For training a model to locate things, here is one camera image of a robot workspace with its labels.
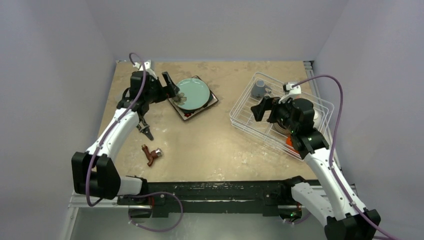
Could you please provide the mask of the grey blue mug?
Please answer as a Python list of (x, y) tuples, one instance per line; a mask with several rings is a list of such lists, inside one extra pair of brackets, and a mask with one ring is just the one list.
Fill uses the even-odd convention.
[(260, 100), (265, 95), (269, 95), (272, 92), (272, 89), (266, 85), (264, 80), (257, 80), (251, 89), (250, 95), (252, 98)]

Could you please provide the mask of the teal round plate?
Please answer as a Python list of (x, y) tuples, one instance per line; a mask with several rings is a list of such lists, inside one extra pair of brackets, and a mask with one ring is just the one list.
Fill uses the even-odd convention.
[(176, 84), (179, 88), (172, 101), (183, 110), (196, 110), (204, 106), (211, 91), (207, 84), (198, 78), (187, 78)]

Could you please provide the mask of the white bowl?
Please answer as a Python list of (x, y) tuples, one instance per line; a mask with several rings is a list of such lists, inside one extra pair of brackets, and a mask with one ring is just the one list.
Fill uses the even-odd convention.
[(324, 121), (324, 112), (322, 110), (314, 108), (313, 127), (321, 131), (323, 127), (323, 121)]

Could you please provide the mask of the brown glazed bowl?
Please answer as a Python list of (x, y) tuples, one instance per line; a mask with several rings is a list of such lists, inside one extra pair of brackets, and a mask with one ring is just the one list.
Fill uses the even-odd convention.
[(281, 126), (280, 124), (278, 124), (277, 122), (273, 123), (273, 127), (275, 129), (276, 132), (282, 134), (282, 135), (290, 135), (291, 131), (286, 129), (285, 127)]

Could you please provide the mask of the orange bowl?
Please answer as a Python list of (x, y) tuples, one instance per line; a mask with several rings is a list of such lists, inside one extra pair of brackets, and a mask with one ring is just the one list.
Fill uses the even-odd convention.
[(286, 144), (289, 145), (291, 148), (293, 148), (293, 143), (292, 143), (292, 139), (291, 139), (290, 136), (287, 137)]

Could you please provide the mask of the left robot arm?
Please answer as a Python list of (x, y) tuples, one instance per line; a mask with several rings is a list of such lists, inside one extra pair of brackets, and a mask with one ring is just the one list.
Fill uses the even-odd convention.
[(119, 175), (114, 161), (129, 134), (144, 120), (150, 104), (177, 95), (179, 88), (168, 72), (162, 72), (166, 85), (151, 70), (134, 71), (115, 113), (100, 137), (84, 152), (71, 158), (74, 191), (77, 194), (112, 200), (129, 195), (138, 205), (149, 199), (147, 180)]

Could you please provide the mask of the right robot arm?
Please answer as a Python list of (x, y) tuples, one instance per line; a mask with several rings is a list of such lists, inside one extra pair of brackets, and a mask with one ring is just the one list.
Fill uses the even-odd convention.
[(281, 124), (289, 131), (292, 147), (314, 172), (326, 194), (323, 198), (302, 181), (283, 187), (282, 200), (305, 206), (323, 225), (328, 240), (373, 239), (381, 217), (358, 198), (334, 162), (330, 145), (314, 127), (314, 104), (305, 98), (281, 101), (266, 96), (250, 110), (257, 122), (270, 111), (266, 121)]

